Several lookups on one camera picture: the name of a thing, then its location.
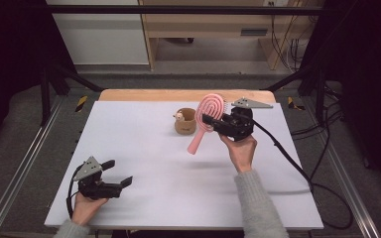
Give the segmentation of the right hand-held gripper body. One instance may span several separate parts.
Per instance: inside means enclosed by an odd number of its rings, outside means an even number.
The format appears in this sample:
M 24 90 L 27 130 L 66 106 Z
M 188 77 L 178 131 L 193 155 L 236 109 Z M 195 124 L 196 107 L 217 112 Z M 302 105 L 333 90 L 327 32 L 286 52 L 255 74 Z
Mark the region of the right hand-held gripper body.
M 223 113 L 219 119 L 211 119 L 211 127 L 218 134 L 231 137 L 234 142 L 250 136 L 254 127 L 265 129 L 254 120 L 254 109 L 272 109 L 273 106 L 263 102 L 242 97 L 231 103 L 229 114 Z

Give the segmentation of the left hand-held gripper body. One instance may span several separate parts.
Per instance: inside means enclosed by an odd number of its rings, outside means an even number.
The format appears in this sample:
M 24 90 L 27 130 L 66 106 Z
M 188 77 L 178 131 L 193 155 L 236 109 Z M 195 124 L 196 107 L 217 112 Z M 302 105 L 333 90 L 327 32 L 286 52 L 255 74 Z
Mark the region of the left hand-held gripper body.
M 90 156 L 78 167 L 72 180 L 77 182 L 78 191 L 85 197 L 91 199 L 119 197 L 122 190 L 119 183 L 104 182 L 101 178 L 103 172 L 101 163 Z

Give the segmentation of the pink hairbrush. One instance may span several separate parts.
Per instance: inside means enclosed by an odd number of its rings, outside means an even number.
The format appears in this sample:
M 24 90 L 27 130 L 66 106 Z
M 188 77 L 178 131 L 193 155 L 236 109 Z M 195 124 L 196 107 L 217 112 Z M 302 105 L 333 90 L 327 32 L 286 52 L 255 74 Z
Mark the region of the pink hairbrush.
M 205 124 L 202 121 L 202 117 L 208 116 L 219 120 L 224 111 L 225 102 L 223 97 L 219 94 L 209 93 L 201 100 L 194 114 L 197 132 L 188 146 L 188 152 L 190 154 L 194 155 L 196 153 L 204 134 L 212 131 L 212 127 L 209 124 Z

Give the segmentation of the brown cup with small figure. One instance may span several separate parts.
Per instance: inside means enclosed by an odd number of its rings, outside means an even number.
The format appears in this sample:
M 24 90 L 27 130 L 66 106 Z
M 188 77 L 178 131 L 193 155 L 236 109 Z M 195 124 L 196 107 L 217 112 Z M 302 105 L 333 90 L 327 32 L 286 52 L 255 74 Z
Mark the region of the brown cup with small figure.
M 192 108 L 181 108 L 175 114 L 175 130 L 180 135 L 191 135 L 195 132 L 196 121 L 195 110 Z

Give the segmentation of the person's left hand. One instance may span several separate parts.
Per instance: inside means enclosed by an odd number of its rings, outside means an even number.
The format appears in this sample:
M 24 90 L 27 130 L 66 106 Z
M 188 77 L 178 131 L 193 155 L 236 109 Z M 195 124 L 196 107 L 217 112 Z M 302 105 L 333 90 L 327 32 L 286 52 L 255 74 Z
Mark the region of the person's left hand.
M 108 201 L 107 198 L 93 200 L 80 192 L 75 196 L 71 221 L 80 226 L 86 226 L 97 211 Z

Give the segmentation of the person's right hand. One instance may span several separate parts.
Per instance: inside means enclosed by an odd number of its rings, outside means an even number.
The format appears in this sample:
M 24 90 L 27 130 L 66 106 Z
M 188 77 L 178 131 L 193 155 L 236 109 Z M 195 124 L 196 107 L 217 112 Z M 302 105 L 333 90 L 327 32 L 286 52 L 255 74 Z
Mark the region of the person's right hand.
M 224 135 L 219 136 L 221 142 L 226 146 L 231 163 L 239 173 L 246 173 L 252 170 L 257 141 L 249 136 L 241 141 L 235 142 Z

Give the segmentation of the yellow and black tape marker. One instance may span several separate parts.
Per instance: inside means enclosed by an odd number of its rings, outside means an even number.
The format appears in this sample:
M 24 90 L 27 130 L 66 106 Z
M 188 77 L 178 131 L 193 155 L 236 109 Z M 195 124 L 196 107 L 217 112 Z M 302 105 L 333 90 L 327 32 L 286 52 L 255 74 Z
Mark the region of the yellow and black tape marker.
M 299 111 L 304 111 L 306 109 L 302 99 L 299 97 L 288 97 L 288 107 Z
M 83 95 L 83 96 L 81 96 L 80 98 L 79 98 L 79 100 L 78 100 L 78 102 L 77 102 L 77 105 L 76 105 L 76 107 L 75 107 L 75 112 L 80 112 L 81 110 L 82 110 L 82 108 L 83 108 L 83 106 L 84 106 L 84 104 L 85 104 L 85 102 L 86 102 L 86 100 L 87 100 L 87 97 L 88 96 L 86 96 L 86 95 Z

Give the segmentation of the wooden table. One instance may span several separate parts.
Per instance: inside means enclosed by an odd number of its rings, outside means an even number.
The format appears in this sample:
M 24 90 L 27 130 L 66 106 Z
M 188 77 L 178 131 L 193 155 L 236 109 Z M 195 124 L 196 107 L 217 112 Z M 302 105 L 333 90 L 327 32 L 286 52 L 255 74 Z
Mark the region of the wooden table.
M 263 103 L 276 102 L 271 91 L 249 89 L 105 89 L 99 101 L 201 101 L 209 93 L 217 93 L 227 102 L 242 97 Z

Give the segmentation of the black metal stand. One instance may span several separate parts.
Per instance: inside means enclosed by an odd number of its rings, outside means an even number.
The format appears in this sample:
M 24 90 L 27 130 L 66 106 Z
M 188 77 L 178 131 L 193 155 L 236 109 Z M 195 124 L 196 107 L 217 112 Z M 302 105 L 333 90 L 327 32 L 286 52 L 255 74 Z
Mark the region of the black metal stand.
M 51 118 L 50 86 L 53 87 L 57 95 L 68 95 L 70 87 L 65 81 L 67 78 L 74 80 L 94 92 L 102 92 L 104 90 L 103 87 L 92 83 L 80 76 L 77 72 L 62 67 L 61 65 L 51 64 L 45 66 L 40 73 L 42 126 L 45 126 Z
M 310 96 L 312 93 L 315 94 L 315 118 L 322 126 L 324 124 L 324 85 L 325 76 L 321 68 L 314 64 L 308 63 L 303 66 L 298 71 L 288 75 L 284 79 L 266 87 L 267 91 L 275 92 L 278 89 L 284 87 L 285 85 L 292 83 L 295 80 L 300 81 L 298 87 L 298 93 L 300 96 Z

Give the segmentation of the light wooden desk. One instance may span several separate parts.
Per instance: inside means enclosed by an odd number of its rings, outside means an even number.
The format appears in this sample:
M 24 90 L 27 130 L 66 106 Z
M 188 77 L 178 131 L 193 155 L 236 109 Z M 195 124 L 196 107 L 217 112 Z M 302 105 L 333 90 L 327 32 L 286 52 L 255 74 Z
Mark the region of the light wooden desk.
M 141 6 L 320 7 L 324 0 L 137 0 Z M 259 41 L 270 69 L 285 62 L 290 42 L 307 40 L 314 16 L 144 14 L 148 42 L 161 38 L 253 38 Z

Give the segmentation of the black horizontal metal bar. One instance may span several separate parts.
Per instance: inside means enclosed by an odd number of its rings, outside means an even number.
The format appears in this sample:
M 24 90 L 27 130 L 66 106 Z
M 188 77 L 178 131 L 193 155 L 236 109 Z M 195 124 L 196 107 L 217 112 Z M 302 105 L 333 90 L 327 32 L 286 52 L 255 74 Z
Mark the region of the black horizontal metal bar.
M 300 7 L 229 7 L 229 6 L 132 6 L 132 5 L 48 5 L 58 14 L 196 14 L 196 15 L 297 15 L 318 16 L 323 8 Z

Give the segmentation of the white cabinet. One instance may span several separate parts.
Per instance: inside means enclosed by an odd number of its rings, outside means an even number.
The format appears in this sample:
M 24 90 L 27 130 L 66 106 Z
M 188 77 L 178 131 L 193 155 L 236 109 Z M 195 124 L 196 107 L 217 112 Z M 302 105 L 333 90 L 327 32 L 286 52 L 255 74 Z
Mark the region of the white cabinet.
M 54 14 L 75 65 L 148 64 L 139 14 Z

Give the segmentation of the dark curtain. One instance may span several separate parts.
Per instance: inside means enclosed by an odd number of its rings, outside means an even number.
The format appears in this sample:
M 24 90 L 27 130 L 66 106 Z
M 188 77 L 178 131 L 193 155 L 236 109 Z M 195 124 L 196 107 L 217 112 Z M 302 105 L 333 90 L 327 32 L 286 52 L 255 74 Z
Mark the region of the dark curtain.
M 324 0 L 303 64 L 342 84 L 345 112 L 381 172 L 381 0 Z
M 0 127 L 13 95 L 40 83 L 46 66 L 74 69 L 46 0 L 0 0 Z

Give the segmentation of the aluminium rail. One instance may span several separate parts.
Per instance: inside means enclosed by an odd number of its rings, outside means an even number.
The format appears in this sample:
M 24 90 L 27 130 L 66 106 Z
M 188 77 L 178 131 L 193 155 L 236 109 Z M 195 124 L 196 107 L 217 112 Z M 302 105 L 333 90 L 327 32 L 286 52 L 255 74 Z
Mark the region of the aluminium rail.
M 55 120 L 57 119 L 61 107 L 64 103 L 64 96 L 57 96 L 51 108 L 51 113 L 44 125 L 42 125 L 36 133 L 34 140 L 30 144 L 26 154 L 20 165 L 12 176 L 8 186 L 0 198 L 0 227 L 7 216 L 19 190 L 21 189 L 38 153 L 42 149 L 49 132 L 51 131 Z
M 357 188 L 355 187 L 351 177 L 340 160 L 332 141 L 330 140 L 330 134 L 327 131 L 324 131 L 320 133 L 319 136 L 340 189 L 363 237 L 381 238 Z

